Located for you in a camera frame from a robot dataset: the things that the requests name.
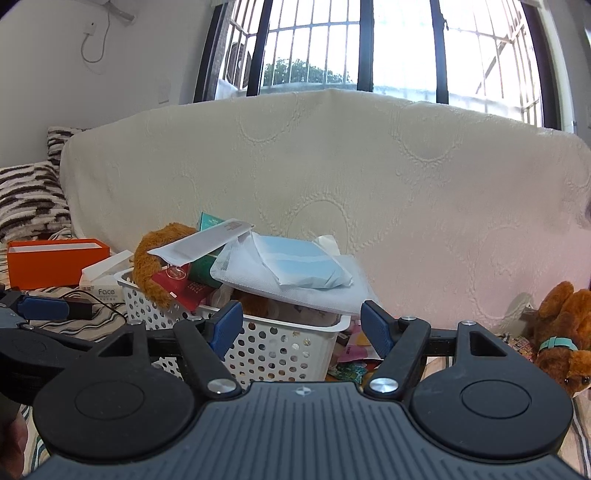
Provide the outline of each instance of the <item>black gripper base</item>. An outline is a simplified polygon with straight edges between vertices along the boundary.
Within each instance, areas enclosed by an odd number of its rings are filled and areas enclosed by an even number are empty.
[[[252,384],[236,400],[206,405],[168,451],[126,465],[51,457],[32,480],[566,480],[581,478],[555,456],[476,463],[428,442],[403,408],[370,400],[352,383]]]

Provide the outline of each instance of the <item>human hand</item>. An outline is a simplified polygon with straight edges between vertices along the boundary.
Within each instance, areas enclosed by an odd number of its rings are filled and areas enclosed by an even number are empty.
[[[29,432],[27,423],[18,414],[17,418],[6,428],[4,432],[4,444],[0,450],[0,466],[15,479],[22,475],[25,468],[25,447]]]

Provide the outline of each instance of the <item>tree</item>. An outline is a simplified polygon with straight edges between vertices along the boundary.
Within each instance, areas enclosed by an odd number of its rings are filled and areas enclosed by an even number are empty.
[[[271,72],[273,65],[268,63],[265,65],[265,73],[263,75],[263,85],[271,84]],[[282,83],[290,83],[289,74],[289,60],[279,59],[275,62],[275,71],[273,74],[273,85],[281,85]],[[295,82],[309,82],[322,83],[324,76],[324,69],[310,65],[308,72],[307,64],[304,60],[293,60],[291,62],[291,83]],[[346,81],[350,82],[349,74],[347,74]],[[343,83],[343,76],[334,73],[332,70],[326,72],[326,83]]]

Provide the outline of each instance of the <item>teal dog collar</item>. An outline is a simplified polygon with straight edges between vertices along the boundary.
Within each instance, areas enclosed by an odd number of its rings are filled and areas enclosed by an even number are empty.
[[[554,348],[555,346],[565,346],[573,352],[578,350],[577,346],[573,343],[573,341],[570,338],[552,337],[540,345],[539,352],[541,352],[545,348]]]

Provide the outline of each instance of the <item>white envelope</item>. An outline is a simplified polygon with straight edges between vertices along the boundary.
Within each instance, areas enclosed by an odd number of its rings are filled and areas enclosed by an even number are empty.
[[[113,275],[131,268],[129,258],[132,255],[132,252],[125,250],[90,267],[83,268],[80,278],[80,290],[94,295],[104,303],[125,303],[123,288],[117,283]],[[99,303],[91,297],[89,297],[89,300]]]
[[[232,218],[201,232],[181,238],[163,247],[149,250],[150,255],[156,255],[169,265],[182,267],[204,257],[210,252],[223,247],[254,228],[248,222],[241,222]]]

